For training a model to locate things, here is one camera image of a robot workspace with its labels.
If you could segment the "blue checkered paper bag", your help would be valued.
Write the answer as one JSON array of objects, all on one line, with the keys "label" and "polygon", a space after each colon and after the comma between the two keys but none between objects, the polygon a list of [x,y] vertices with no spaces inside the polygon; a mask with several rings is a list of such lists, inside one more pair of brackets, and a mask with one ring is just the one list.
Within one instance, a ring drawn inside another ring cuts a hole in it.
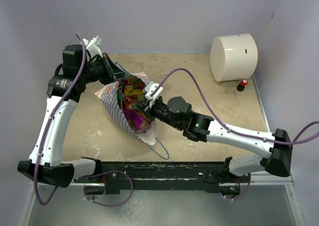
[{"label": "blue checkered paper bag", "polygon": [[[128,71],[125,71],[129,76],[125,79],[139,78],[141,79],[145,86],[150,82],[149,77],[146,76],[144,72],[131,74]],[[98,90],[95,95],[101,100],[104,109],[109,115],[110,121],[112,121],[117,127],[119,127],[124,132],[128,133],[132,137],[140,140],[146,144],[155,154],[164,160],[169,160],[170,155],[166,147],[161,143],[157,138],[157,124],[153,120],[147,132],[135,132],[128,124],[124,110],[120,109],[117,102],[117,89],[119,85],[123,85],[123,80],[116,81],[114,83],[107,84]],[[137,104],[134,104],[132,110],[140,111],[137,108]]]}]

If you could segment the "red Doritos bag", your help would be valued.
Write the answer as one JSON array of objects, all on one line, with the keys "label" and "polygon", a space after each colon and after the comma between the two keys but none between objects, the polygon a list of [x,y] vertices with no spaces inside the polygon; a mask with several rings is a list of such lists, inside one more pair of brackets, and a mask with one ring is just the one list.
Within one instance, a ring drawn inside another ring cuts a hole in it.
[{"label": "red Doritos bag", "polygon": [[125,110],[127,109],[126,99],[125,99],[125,86],[119,85],[117,89],[117,102],[120,109]]}]

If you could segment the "purple snack bag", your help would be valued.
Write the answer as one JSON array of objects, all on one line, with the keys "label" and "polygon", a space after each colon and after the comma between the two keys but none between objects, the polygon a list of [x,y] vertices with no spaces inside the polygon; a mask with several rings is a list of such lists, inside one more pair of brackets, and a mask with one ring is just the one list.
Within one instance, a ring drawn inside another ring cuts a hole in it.
[{"label": "purple snack bag", "polygon": [[151,125],[151,121],[140,111],[124,110],[124,115],[135,132],[147,132]]}]

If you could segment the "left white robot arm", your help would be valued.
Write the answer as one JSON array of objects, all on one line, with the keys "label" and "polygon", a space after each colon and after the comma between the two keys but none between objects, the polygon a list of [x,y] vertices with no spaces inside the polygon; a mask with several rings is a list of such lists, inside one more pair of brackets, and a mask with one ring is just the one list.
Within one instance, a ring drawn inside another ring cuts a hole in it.
[{"label": "left white robot arm", "polygon": [[66,188],[74,179],[101,180],[100,160],[82,157],[62,161],[62,148],[68,125],[87,84],[103,85],[127,77],[96,43],[68,45],[62,52],[63,62],[48,82],[47,106],[38,140],[28,160],[20,161],[18,172],[37,183]]}]

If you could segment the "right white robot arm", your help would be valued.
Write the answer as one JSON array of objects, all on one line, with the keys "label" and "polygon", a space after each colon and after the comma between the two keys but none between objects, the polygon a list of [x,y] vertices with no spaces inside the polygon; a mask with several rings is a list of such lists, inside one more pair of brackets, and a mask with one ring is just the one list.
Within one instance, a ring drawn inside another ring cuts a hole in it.
[{"label": "right white robot arm", "polygon": [[231,125],[222,126],[216,119],[196,113],[192,105],[182,97],[171,98],[166,104],[162,98],[150,104],[145,99],[139,108],[150,119],[160,121],[183,132],[191,141],[222,143],[235,146],[251,154],[245,157],[228,157],[222,169],[222,178],[233,182],[248,173],[266,171],[278,177],[289,177],[293,147],[288,133],[283,129],[275,132],[253,131]]}]

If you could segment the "colourful candy bag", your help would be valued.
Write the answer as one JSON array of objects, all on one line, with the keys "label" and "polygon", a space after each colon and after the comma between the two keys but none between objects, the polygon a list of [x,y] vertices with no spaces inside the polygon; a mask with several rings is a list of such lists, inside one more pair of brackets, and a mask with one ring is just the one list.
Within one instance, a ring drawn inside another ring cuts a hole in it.
[{"label": "colourful candy bag", "polygon": [[125,109],[133,109],[134,104],[144,99],[144,82],[139,78],[124,79]]}]

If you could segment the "red black button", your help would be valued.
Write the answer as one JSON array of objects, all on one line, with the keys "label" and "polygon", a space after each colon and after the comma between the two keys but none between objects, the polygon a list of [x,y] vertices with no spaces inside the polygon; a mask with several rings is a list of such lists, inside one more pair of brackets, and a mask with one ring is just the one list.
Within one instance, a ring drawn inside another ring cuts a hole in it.
[{"label": "red black button", "polygon": [[239,82],[239,84],[238,84],[238,86],[236,88],[237,91],[240,91],[240,92],[244,91],[247,84],[248,84],[248,80],[247,79],[240,80],[240,82]]}]

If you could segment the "white cylindrical container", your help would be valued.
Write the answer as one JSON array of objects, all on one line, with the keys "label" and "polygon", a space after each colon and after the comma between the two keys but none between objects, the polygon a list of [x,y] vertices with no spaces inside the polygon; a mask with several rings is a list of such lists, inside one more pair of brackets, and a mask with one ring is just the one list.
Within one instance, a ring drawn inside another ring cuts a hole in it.
[{"label": "white cylindrical container", "polygon": [[210,66],[217,82],[249,79],[256,70],[258,49],[251,34],[217,36],[210,52]]}]

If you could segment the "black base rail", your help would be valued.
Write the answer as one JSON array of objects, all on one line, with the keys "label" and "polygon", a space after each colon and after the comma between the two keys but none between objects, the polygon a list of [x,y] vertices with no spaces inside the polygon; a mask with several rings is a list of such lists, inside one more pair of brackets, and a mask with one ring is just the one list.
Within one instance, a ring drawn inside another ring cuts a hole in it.
[{"label": "black base rail", "polygon": [[81,177],[75,183],[97,186],[106,194],[121,190],[205,191],[237,196],[249,176],[234,176],[224,162],[107,162],[99,177]]}]

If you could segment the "aluminium frame rail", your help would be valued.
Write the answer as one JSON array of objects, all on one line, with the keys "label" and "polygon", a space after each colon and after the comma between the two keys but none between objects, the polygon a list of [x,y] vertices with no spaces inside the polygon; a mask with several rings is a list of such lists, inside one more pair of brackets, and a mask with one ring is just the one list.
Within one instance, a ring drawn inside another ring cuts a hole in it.
[{"label": "aluminium frame rail", "polygon": [[269,174],[266,171],[251,173],[252,185],[289,185],[293,184],[293,179],[289,177],[279,177]]}]

